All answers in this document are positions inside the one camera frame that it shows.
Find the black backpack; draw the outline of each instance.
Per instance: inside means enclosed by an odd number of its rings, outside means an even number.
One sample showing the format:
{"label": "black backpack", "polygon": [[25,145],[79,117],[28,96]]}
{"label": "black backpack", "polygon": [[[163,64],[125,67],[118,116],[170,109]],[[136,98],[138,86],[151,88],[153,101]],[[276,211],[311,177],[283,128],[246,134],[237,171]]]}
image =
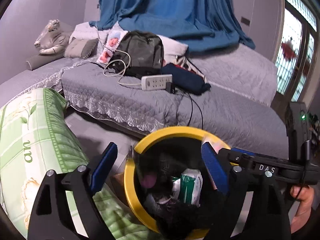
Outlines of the black backpack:
{"label": "black backpack", "polygon": [[[117,50],[125,51],[131,57],[131,63],[125,71],[125,76],[141,79],[142,76],[160,75],[164,49],[159,36],[149,32],[128,32]],[[115,51],[110,61],[115,59],[121,59],[126,64],[129,63],[128,55],[119,51]],[[124,65],[117,61],[109,65],[109,68],[113,68],[116,73],[119,73],[124,69]]]}

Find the blue gripper pad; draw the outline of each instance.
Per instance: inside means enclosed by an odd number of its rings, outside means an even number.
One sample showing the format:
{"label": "blue gripper pad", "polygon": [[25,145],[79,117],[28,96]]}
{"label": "blue gripper pad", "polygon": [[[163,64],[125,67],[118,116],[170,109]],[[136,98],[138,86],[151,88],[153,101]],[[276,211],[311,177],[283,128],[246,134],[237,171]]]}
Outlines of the blue gripper pad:
{"label": "blue gripper pad", "polygon": [[228,176],[217,159],[217,153],[210,143],[206,142],[201,147],[201,156],[209,175],[217,186],[217,189],[226,195],[229,191]]}
{"label": "blue gripper pad", "polygon": [[241,152],[241,153],[248,154],[248,155],[251,155],[251,156],[255,156],[256,155],[253,152],[248,152],[248,151],[245,151],[245,150],[239,149],[239,148],[232,148],[231,151]]}
{"label": "blue gripper pad", "polygon": [[118,157],[118,147],[115,143],[109,143],[108,147],[102,154],[102,159],[91,176],[90,190],[92,195],[96,194],[103,187],[113,164]]}

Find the mattress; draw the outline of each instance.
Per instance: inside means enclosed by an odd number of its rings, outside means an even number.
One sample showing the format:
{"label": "mattress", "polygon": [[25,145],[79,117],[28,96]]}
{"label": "mattress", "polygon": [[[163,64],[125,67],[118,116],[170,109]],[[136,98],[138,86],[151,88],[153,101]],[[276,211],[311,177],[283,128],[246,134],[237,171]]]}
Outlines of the mattress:
{"label": "mattress", "polygon": [[61,58],[33,71],[25,70],[0,85],[0,108],[21,94],[36,88],[53,88],[62,90],[61,76],[70,68],[87,63],[79,58]]}
{"label": "mattress", "polygon": [[210,84],[271,105],[277,90],[277,68],[249,47],[239,44],[190,60]]}
{"label": "mattress", "polygon": [[[93,63],[67,70],[61,80],[71,106],[97,119],[113,120],[145,133],[177,125],[182,95],[121,86],[117,83],[119,77],[105,77]],[[139,79],[124,77],[122,82],[134,84]]]}
{"label": "mattress", "polygon": [[[288,158],[286,127],[270,107],[214,86],[201,96],[191,97],[201,108],[203,129],[218,136],[230,147]],[[178,125],[187,125],[190,115],[191,101],[186,96],[178,107]],[[190,126],[201,128],[201,125],[200,110],[193,103]]]}
{"label": "mattress", "polygon": [[[130,130],[149,133],[163,127],[187,125],[190,98],[160,91],[142,91],[117,84],[119,77],[105,77],[92,63],[67,70],[62,76],[65,98],[76,110],[110,120]],[[138,79],[125,77],[125,83]],[[212,86],[210,91],[192,96],[202,110],[204,130],[232,147],[281,158],[288,157],[285,125],[268,106]],[[193,105],[191,126],[201,128],[201,114]]]}

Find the window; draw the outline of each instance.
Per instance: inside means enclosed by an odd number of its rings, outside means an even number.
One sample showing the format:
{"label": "window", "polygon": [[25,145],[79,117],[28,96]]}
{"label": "window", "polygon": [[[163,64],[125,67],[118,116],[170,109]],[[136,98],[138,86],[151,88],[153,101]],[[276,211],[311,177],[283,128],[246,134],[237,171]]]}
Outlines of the window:
{"label": "window", "polygon": [[293,7],[295,7],[299,13],[310,23],[310,25],[317,31],[317,21],[313,13],[301,0],[287,0]]}
{"label": "window", "polygon": [[309,43],[308,43],[308,50],[307,50],[307,60],[311,64],[312,57],[313,57],[313,51],[315,48],[315,39],[309,35]]}
{"label": "window", "polygon": [[291,99],[292,102],[297,102],[298,99],[299,99],[299,96],[302,92],[302,89],[303,89],[303,86],[304,84],[306,83],[306,80],[307,80],[307,77],[305,75],[301,75],[300,77],[300,80],[299,80],[299,83],[298,83],[298,86],[297,86],[297,89]]}
{"label": "window", "polygon": [[[299,53],[300,43],[302,37],[302,24],[296,17],[294,17],[287,9],[284,10],[284,27],[282,33],[282,41],[285,43],[292,38],[293,50],[296,54]],[[276,67],[278,68],[278,87],[277,91],[284,95],[294,68],[296,66],[297,59],[294,58],[291,61],[284,59],[282,47],[279,48],[278,57],[276,60]]]}
{"label": "window", "polygon": [[[308,50],[307,50],[307,61],[309,62],[309,64],[311,64],[311,62],[312,62],[314,47],[315,47],[315,39],[311,35],[309,35],[309,43],[308,43]],[[293,101],[293,102],[298,101],[299,96],[300,96],[302,89],[304,87],[304,84],[306,83],[306,80],[307,80],[306,75],[302,74],[291,101]]]}

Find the blue curtain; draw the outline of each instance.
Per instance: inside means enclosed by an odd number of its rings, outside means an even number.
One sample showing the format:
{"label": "blue curtain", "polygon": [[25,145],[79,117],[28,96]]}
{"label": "blue curtain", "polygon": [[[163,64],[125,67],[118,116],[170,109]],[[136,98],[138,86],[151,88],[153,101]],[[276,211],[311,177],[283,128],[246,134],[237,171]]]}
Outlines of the blue curtain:
{"label": "blue curtain", "polygon": [[232,0],[100,0],[99,30],[119,21],[124,30],[148,31],[189,45],[190,52],[239,42],[254,49],[232,10]]}

